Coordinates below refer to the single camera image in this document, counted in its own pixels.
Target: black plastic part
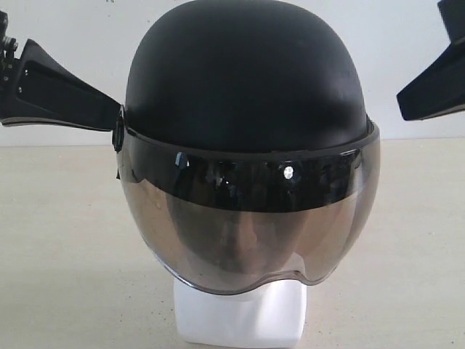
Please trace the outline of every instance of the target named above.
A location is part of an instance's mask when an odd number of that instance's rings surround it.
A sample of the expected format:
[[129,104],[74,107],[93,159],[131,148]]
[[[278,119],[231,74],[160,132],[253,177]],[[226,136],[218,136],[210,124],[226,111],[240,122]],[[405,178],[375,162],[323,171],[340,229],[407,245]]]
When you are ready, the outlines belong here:
[[341,39],[271,0],[196,0],[165,14],[134,57],[126,111],[154,140],[245,153],[334,147],[367,126]]
[[465,41],[465,1],[442,0],[438,4],[445,29],[452,44]]
[[465,111],[465,0],[443,0],[438,7],[452,42],[397,95],[406,121]]
[[0,90],[0,122],[6,126],[54,124],[112,131],[120,103],[89,86],[28,40]]
[[450,45],[397,95],[397,101],[406,121],[465,110],[465,45]]

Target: visor hinge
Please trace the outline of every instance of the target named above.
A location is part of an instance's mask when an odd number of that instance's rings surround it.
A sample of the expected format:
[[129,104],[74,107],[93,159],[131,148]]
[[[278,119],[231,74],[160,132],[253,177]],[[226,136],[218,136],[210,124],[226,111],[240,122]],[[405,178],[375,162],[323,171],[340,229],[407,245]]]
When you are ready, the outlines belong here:
[[112,144],[115,152],[119,153],[123,148],[124,141],[124,106],[121,106],[118,118],[116,119],[116,127],[113,130]]

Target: matte black helmet shell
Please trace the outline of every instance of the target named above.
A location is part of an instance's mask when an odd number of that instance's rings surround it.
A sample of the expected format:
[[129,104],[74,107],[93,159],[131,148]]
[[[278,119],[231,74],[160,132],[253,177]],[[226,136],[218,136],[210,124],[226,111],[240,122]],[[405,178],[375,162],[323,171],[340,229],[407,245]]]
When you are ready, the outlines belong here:
[[154,23],[129,74],[126,123],[210,151],[319,150],[366,136],[356,68],[338,35],[301,7],[196,0]]

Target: helmet visor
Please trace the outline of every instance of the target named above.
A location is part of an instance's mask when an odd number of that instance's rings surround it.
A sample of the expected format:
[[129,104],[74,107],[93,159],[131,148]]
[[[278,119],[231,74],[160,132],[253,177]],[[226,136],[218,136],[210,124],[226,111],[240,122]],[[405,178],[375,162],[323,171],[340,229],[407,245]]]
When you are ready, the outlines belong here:
[[328,277],[359,236],[379,178],[379,131],[350,150],[270,160],[179,151],[126,133],[118,168],[146,244],[212,294]]

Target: tabletop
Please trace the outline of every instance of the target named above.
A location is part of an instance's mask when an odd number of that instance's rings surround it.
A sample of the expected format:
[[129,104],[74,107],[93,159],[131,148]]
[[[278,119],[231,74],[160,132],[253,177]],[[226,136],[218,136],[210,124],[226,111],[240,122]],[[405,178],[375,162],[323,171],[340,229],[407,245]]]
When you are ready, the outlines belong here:
[[[465,139],[382,143],[370,219],[308,288],[298,348],[465,348]],[[0,343],[201,349],[146,247],[111,147],[0,148]]]

